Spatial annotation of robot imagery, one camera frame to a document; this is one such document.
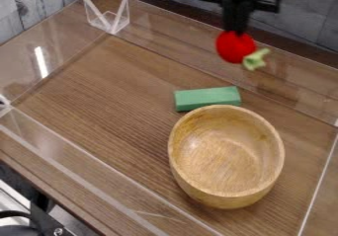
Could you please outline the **red plush strawberry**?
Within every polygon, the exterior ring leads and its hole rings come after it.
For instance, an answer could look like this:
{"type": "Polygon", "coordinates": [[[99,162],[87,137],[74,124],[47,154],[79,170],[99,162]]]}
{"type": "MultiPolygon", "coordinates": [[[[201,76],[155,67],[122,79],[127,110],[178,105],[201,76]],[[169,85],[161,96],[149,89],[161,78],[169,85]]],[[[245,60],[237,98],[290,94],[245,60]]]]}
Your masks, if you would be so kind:
{"type": "Polygon", "coordinates": [[[215,40],[215,49],[226,62],[241,64],[250,71],[267,66],[265,57],[271,51],[267,48],[258,48],[249,34],[238,35],[234,31],[222,32],[215,40]]]}

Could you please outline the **green foam block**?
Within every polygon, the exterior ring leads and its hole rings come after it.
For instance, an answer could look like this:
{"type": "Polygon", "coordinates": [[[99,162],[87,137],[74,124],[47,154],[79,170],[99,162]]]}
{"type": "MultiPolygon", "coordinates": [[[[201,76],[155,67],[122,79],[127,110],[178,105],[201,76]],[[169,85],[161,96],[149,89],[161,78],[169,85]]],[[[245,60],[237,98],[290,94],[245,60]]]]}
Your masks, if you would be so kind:
{"type": "Polygon", "coordinates": [[[175,91],[174,102],[175,110],[186,112],[210,105],[239,106],[242,98],[238,88],[230,86],[175,91]]]}

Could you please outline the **wooden bowl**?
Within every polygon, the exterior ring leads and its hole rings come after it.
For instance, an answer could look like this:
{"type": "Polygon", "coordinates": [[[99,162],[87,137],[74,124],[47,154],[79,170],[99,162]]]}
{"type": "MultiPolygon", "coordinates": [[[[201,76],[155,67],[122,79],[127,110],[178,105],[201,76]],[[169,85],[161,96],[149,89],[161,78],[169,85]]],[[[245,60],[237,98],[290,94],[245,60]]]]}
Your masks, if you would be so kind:
{"type": "Polygon", "coordinates": [[[237,209],[258,202],[277,183],[283,162],[277,129],[242,107],[202,107],[174,125],[171,173],[186,194],[207,206],[237,209]]]}

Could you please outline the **clear acrylic tray enclosure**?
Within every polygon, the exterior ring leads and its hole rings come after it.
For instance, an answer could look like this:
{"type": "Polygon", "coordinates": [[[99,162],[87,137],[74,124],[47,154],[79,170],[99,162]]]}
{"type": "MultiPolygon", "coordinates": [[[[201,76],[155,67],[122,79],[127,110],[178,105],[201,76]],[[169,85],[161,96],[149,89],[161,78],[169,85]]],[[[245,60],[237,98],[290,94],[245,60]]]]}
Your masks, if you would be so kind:
{"type": "Polygon", "coordinates": [[[0,161],[104,236],[338,236],[338,69],[274,49],[225,62],[217,28],[138,0],[110,35],[74,3],[0,45],[0,161]],[[170,169],[174,92],[235,86],[274,126],[282,173],[251,205],[193,199],[170,169]]]}

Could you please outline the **black metal table bracket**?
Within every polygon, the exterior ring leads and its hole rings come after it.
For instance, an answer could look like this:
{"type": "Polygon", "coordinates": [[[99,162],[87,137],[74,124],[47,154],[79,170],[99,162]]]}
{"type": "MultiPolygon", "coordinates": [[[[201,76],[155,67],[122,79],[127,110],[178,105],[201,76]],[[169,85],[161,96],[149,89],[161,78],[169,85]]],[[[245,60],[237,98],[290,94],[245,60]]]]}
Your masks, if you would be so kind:
{"type": "Polygon", "coordinates": [[[39,230],[39,236],[76,236],[34,203],[30,215],[30,224],[39,230]]]}

